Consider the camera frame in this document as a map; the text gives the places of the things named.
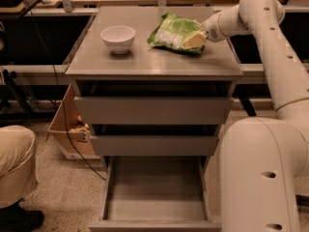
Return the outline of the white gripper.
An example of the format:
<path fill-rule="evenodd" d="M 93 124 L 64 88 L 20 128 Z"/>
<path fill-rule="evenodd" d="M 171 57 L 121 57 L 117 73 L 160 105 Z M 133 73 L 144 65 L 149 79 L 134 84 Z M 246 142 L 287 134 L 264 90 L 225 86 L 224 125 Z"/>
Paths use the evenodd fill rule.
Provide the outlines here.
<path fill-rule="evenodd" d="M 197 32 L 188 37 L 185 41 L 183 41 L 182 46 L 184 49 L 195 48 L 203 46 L 206 43 L 206 39 L 211 42 L 221 42 L 226 39 L 226 36 L 222 33 L 219 26 L 219 16 L 212 15 L 208 19 L 202 22 L 204 27 L 204 32 Z"/>

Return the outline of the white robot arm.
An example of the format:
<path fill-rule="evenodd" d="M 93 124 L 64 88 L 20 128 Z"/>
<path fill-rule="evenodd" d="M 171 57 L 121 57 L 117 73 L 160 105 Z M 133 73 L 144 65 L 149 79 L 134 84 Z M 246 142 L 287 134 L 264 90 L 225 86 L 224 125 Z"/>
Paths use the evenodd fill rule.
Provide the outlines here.
<path fill-rule="evenodd" d="M 309 73 L 280 29 L 284 15 L 277 0 L 239 0 L 203 23 L 212 42 L 254 37 L 275 112 L 222 137 L 222 232 L 301 232 L 294 180 L 309 172 Z"/>

